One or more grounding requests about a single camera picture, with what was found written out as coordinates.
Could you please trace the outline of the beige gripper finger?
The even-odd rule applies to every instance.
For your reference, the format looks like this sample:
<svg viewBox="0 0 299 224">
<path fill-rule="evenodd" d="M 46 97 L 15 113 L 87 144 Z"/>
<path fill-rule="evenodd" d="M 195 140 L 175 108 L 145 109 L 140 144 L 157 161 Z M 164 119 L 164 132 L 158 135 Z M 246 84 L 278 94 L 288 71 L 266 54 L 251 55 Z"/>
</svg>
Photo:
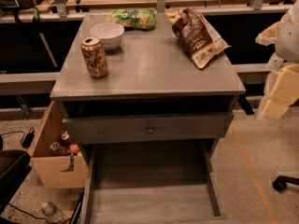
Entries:
<svg viewBox="0 0 299 224">
<path fill-rule="evenodd" d="M 276 72 L 276 80 L 267 95 L 262 116 L 280 119 L 299 99 L 299 64 L 289 63 Z"/>
</svg>

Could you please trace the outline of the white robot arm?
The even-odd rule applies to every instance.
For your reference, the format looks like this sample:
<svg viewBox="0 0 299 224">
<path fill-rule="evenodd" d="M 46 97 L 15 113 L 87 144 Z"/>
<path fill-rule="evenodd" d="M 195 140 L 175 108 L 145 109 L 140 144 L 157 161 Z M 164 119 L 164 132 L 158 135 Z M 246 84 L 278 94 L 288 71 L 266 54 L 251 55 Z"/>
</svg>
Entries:
<svg viewBox="0 0 299 224">
<path fill-rule="evenodd" d="M 275 45 L 267 66 L 270 74 L 259 106 L 259 116 L 280 119 L 299 100 L 299 1 L 281 20 L 259 33 L 255 42 Z"/>
</svg>

